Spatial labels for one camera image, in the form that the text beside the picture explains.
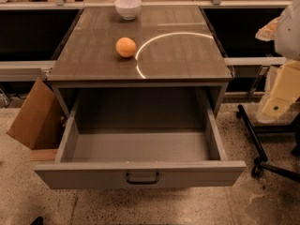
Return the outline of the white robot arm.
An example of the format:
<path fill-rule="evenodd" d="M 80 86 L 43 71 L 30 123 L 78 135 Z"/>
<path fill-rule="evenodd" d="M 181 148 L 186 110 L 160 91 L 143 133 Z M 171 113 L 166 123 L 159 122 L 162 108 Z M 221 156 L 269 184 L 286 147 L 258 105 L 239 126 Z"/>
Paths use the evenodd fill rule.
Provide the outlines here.
<path fill-rule="evenodd" d="M 256 39 L 275 43 L 275 52 L 287 59 L 267 75 L 265 95 L 256 118 L 261 123 L 279 119 L 300 98 L 300 0 L 292 2 L 255 35 Z"/>

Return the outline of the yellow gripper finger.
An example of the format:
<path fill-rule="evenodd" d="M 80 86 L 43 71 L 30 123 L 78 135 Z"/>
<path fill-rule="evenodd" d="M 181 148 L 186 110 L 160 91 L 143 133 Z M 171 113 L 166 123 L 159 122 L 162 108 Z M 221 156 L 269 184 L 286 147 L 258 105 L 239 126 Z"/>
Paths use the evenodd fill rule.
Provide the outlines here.
<path fill-rule="evenodd" d="M 277 31 L 278 18 L 275 18 L 264 27 L 260 28 L 255 35 L 255 38 L 262 41 L 271 41 L 275 39 Z"/>
<path fill-rule="evenodd" d="M 262 113 L 278 119 L 300 98 L 300 62 L 289 61 L 276 69 L 276 77 L 262 106 Z"/>

